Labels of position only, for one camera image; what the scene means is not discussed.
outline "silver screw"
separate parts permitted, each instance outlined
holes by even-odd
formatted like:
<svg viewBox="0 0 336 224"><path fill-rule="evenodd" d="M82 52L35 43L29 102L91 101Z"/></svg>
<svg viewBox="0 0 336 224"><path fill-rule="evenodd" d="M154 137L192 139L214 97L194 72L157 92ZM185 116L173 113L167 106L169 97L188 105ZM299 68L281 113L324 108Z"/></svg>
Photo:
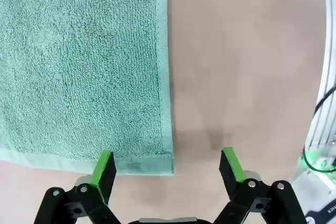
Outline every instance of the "silver screw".
<svg viewBox="0 0 336 224"><path fill-rule="evenodd" d="M285 185L283 183L279 183L277 185L277 187L280 189L280 190L283 190L285 188Z"/></svg>
<svg viewBox="0 0 336 224"><path fill-rule="evenodd" d="M80 191L81 191L82 193L85 193L87 190L88 190L88 188L87 188L86 186L83 186L83 187L80 189Z"/></svg>
<svg viewBox="0 0 336 224"><path fill-rule="evenodd" d="M256 186L256 183L253 180L249 181L247 184L249 187L252 187L252 188Z"/></svg>

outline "terry cloth towel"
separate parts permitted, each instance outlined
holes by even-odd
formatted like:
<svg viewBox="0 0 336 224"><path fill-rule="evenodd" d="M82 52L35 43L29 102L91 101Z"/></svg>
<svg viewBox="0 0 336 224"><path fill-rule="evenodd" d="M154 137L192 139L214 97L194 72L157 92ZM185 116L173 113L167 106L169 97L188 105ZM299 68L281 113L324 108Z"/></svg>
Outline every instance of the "terry cloth towel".
<svg viewBox="0 0 336 224"><path fill-rule="evenodd" d="M173 171L167 0L0 0L0 159Z"/></svg>

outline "black cable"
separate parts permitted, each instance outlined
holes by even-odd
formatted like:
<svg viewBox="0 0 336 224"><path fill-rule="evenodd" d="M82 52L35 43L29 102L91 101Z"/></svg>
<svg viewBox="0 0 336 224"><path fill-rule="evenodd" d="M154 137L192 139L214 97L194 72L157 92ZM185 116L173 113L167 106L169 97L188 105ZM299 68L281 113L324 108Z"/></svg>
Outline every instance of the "black cable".
<svg viewBox="0 0 336 224"><path fill-rule="evenodd" d="M325 93L324 97L316 105L315 110L314 110L314 116L319 111L319 109L322 107L322 105L324 104L326 99L328 99L328 97L331 96L335 91L336 91L336 84L327 93ZM336 172L336 168L333 169L333 170L319 170L319 169L314 168L311 164L309 164L309 162L307 160L307 157L306 157L306 145L303 146L302 157L303 157L303 160L306 163L306 165L315 172L318 172L318 173L333 173L333 172Z"/></svg>

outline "teal towel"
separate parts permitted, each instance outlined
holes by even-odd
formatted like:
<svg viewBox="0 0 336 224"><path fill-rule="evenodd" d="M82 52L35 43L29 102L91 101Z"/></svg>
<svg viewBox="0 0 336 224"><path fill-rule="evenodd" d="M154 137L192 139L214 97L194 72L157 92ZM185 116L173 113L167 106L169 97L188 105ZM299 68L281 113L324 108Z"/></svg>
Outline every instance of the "teal towel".
<svg viewBox="0 0 336 224"><path fill-rule="evenodd" d="M0 0L0 159L173 172L167 0Z"/></svg>

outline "bolt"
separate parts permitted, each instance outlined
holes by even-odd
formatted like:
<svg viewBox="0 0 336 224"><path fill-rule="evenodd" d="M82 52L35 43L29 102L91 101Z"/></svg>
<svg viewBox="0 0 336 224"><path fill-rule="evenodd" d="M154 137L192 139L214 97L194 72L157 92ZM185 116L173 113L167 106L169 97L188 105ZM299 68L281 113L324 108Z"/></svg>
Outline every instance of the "bolt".
<svg viewBox="0 0 336 224"><path fill-rule="evenodd" d="M285 185L283 183L279 183L277 185L277 187L280 189L280 190L283 190L285 188Z"/></svg>
<svg viewBox="0 0 336 224"><path fill-rule="evenodd" d="M82 188L80 188L80 191L82 193L85 193L88 190L88 188L86 186L83 186Z"/></svg>
<svg viewBox="0 0 336 224"><path fill-rule="evenodd" d="M252 188L256 186L256 183L253 180L250 180L247 184L249 187L252 187Z"/></svg>

